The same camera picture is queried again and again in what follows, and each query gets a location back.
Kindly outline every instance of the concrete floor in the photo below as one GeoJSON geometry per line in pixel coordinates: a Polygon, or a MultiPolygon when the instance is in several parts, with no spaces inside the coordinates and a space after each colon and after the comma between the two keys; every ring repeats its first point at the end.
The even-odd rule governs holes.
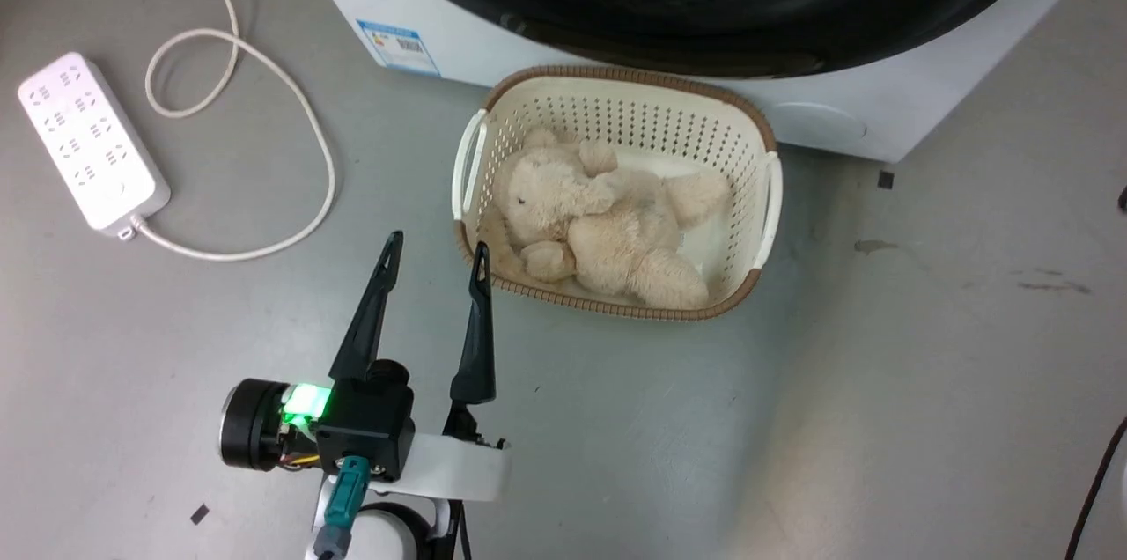
{"type": "MultiPolygon", "coordinates": [[[[90,232],[12,94],[83,52],[172,186],[153,223],[198,246],[270,242],[323,183],[289,91],[245,60],[198,117],[144,101],[151,52],[225,26],[222,2],[0,0],[7,555],[299,557],[318,477],[224,468],[218,410],[242,376],[325,381],[394,228],[384,355],[412,371],[420,429],[441,427],[469,304],[446,184],[483,91],[380,70],[329,0],[234,1],[312,99],[344,186],[308,242],[220,266],[90,232]]],[[[1121,0],[1065,0],[894,167],[893,190],[875,163],[784,151],[775,256],[719,320],[496,295],[499,397],[480,419],[516,468],[505,503],[469,507],[478,555],[1062,557],[1127,410],[1124,38],[1121,0]]],[[[225,52],[177,51],[165,99],[194,103],[225,52]]],[[[1118,485],[1082,558],[1127,554],[1118,485]]]]}

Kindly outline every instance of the laundry basket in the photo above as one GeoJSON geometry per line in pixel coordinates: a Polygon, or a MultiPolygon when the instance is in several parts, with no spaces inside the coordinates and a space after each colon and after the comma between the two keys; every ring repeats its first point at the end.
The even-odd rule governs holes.
{"type": "Polygon", "coordinates": [[[497,287],[569,308],[654,320],[715,318],[749,294],[771,254],[782,204],[775,140],[752,103],[700,82],[612,66],[536,66],[509,75],[470,119],[454,162],[454,235],[468,264],[478,220],[492,202],[494,175],[533,127],[609,143],[620,167],[660,176],[711,167],[727,176],[731,202],[711,222],[685,232],[678,249],[700,268],[712,300],[700,310],[662,310],[576,286],[545,291],[504,276],[494,276],[497,287]]]}

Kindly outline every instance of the washing machine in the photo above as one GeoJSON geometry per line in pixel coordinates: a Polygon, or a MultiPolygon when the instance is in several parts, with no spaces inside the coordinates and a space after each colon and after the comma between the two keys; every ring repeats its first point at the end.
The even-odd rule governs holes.
{"type": "Polygon", "coordinates": [[[781,142],[896,162],[1058,0],[334,0],[382,66],[612,63],[728,87],[781,142]]]}

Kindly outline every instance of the teddy bear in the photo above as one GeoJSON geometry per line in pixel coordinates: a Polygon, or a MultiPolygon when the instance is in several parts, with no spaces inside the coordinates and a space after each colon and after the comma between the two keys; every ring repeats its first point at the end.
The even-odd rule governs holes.
{"type": "Polygon", "coordinates": [[[498,272],[522,283],[574,276],[592,292],[637,296],[651,308],[700,309],[708,284],[677,255],[681,231],[719,212],[729,194],[720,171],[664,179],[618,167],[607,143],[560,143],[535,127],[494,176],[495,213],[483,215],[479,237],[502,248],[498,272]]]}

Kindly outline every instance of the white power strip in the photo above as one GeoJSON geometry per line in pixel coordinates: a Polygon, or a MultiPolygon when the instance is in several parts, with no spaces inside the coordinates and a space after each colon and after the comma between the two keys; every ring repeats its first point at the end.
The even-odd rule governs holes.
{"type": "Polygon", "coordinates": [[[128,240],[168,203],[163,176],[105,78],[70,52],[19,86],[19,103],[94,230],[128,240]]]}

